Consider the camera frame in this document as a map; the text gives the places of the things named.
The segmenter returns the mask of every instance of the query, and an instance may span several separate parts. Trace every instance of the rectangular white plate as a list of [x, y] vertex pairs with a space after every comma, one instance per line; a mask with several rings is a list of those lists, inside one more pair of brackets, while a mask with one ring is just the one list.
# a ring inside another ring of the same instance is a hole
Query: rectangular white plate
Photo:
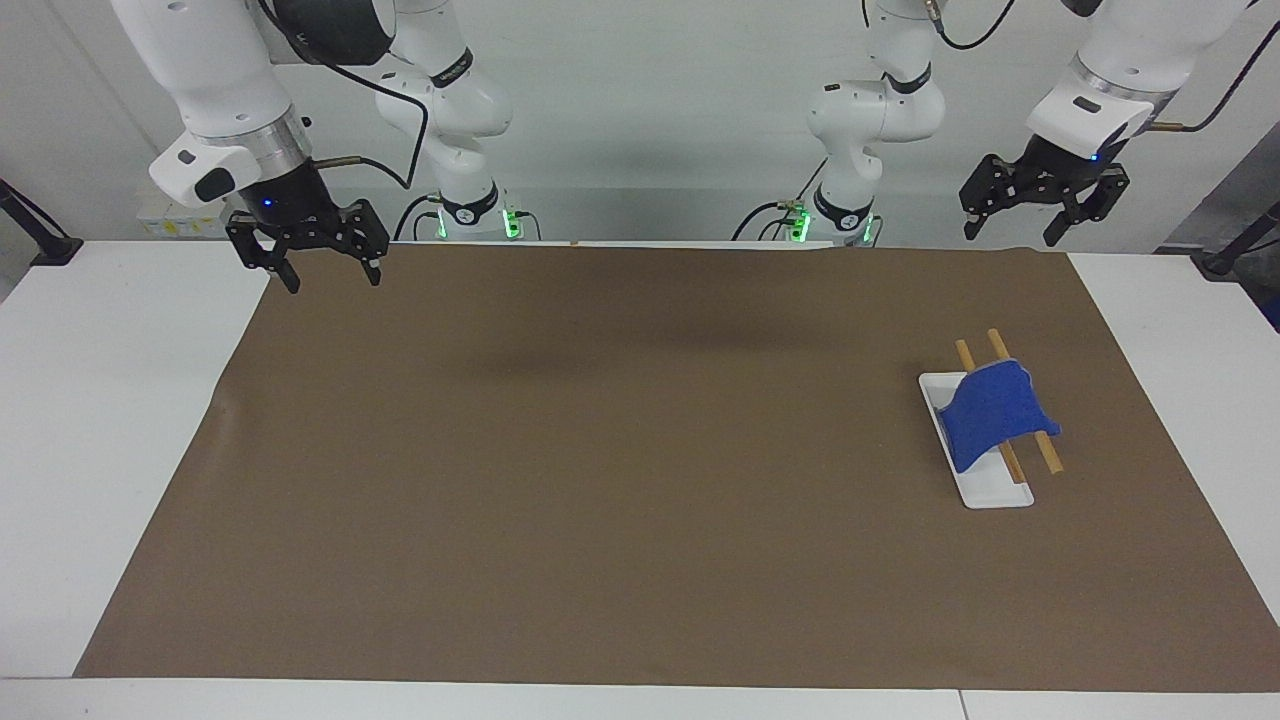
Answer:
[[965, 373], [925, 373], [920, 375], [924, 404], [929, 409], [933, 428], [938, 430], [938, 441], [942, 443], [942, 452], [947, 456], [947, 466], [951, 468], [951, 475], [955, 477], [956, 487], [960, 488], [960, 500], [970, 510], [1029, 507], [1036, 502], [1030, 486], [1014, 482], [998, 447], [988, 450], [968, 471], [956, 471], [956, 465], [951, 461], [951, 446], [942, 429], [938, 410], [951, 405], [951, 398], [955, 397], [956, 388], [960, 387], [960, 380], [964, 377]]

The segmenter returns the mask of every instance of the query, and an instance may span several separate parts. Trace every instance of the blue towel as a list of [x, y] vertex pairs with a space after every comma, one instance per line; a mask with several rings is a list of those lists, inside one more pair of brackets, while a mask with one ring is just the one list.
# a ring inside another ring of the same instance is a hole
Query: blue towel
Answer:
[[951, 446], [951, 462], [960, 473], [1006, 439], [1038, 430], [1051, 436], [1062, 432], [1044, 415], [1032, 375], [1018, 360], [1001, 360], [969, 373], [938, 416]]

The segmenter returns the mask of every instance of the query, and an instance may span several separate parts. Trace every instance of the table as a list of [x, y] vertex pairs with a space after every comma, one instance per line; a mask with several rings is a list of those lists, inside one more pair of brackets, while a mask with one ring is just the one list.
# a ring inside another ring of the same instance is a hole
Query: table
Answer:
[[[671, 245], [671, 243], [654, 243]], [[795, 249], [791, 243], [746, 247]], [[1073, 263], [1274, 616], [1280, 337], [1180, 258]], [[388, 270], [393, 272], [394, 255]], [[266, 286], [219, 242], [95, 242], [0, 305], [0, 714], [1277, 717], [1280, 694], [68, 680]]]

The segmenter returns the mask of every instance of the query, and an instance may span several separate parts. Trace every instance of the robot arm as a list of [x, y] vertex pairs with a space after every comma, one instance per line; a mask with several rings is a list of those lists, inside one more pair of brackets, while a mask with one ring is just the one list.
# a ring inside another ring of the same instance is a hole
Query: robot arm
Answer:
[[[282, 47], [274, 23], [307, 61], [367, 65], [390, 51], [413, 65], [383, 85], [429, 109], [424, 147], [448, 211], [442, 228], [511, 234], [515, 220], [476, 142], [507, 129], [511, 101], [474, 68], [449, 0], [274, 0], [271, 23], [262, 22], [259, 0], [111, 3], [187, 128], [151, 164], [152, 179], [188, 206], [238, 193], [248, 213], [233, 215], [227, 232], [247, 268], [274, 272], [297, 292], [287, 252], [329, 247], [358, 259], [378, 284], [389, 243], [366, 200], [338, 208], [330, 199], [293, 102], [271, 70], [268, 44]], [[412, 105], [394, 100], [379, 109], [417, 136], [421, 115]], [[270, 250], [259, 232], [274, 240]]]
[[[507, 132], [511, 97], [476, 68], [452, 0], [397, 0], [390, 54], [412, 68], [384, 76], [383, 87], [417, 99], [430, 111], [424, 151], [440, 187], [440, 233], [471, 240], [511, 236], [506, 191], [489, 173], [477, 142]], [[417, 135], [420, 117], [412, 106], [379, 95], [378, 111], [411, 137]]]
[[[383, 76], [380, 85], [428, 109], [422, 150], [439, 183], [442, 234], [470, 240], [512, 234], [506, 192], [489, 173], [479, 143], [511, 126], [511, 99], [476, 67], [452, 0], [271, 0], [271, 5], [289, 35], [306, 38], [298, 54], [307, 61], [316, 61], [308, 49], [319, 47], [321, 59], [333, 64], [367, 65], [385, 54], [407, 63], [408, 68]], [[387, 122], [417, 137], [419, 108], [385, 94], [378, 94], [376, 102]]]
[[1062, 205], [1044, 231], [1050, 246], [1074, 225], [1106, 219], [1129, 186], [1116, 155], [1151, 127], [1249, 0], [1064, 4], [1091, 17], [1089, 37], [1028, 118], [1033, 135], [1023, 156], [987, 155], [961, 188], [969, 240], [992, 214], [1023, 202]]
[[812, 197], [814, 237], [861, 237], [883, 172], [869, 146], [932, 137], [946, 114], [942, 92], [931, 82], [936, 33], [925, 3], [878, 0], [870, 19], [870, 59], [882, 77], [828, 85], [809, 111], [809, 129], [828, 155]]

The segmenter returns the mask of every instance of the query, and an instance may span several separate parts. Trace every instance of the wooden chopstick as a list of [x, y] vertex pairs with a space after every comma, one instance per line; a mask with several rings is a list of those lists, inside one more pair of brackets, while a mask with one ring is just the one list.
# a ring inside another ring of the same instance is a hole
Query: wooden chopstick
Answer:
[[[960, 364], [964, 365], [965, 373], [972, 373], [978, 369], [978, 365], [973, 361], [973, 354], [969, 352], [969, 343], [957, 340], [956, 352], [960, 354]], [[1018, 455], [1014, 454], [1014, 446], [1009, 442], [1000, 443], [1000, 455], [1005, 459], [1005, 466], [1009, 468], [1009, 474], [1014, 478], [1018, 484], [1027, 483], [1027, 474], [1023, 473], [1023, 464], [1018, 461]]]
[[[987, 337], [991, 340], [991, 346], [996, 348], [996, 357], [1001, 360], [1009, 360], [1009, 347], [1005, 345], [1005, 338], [1000, 337], [1000, 331], [991, 328], [987, 331]], [[1041, 455], [1044, 456], [1044, 464], [1048, 465], [1050, 474], [1059, 474], [1065, 468], [1062, 468], [1062, 459], [1057, 455], [1057, 448], [1053, 447], [1053, 441], [1048, 437], [1048, 433], [1039, 430], [1036, 433], [1036, 445], [1039, 446]]]

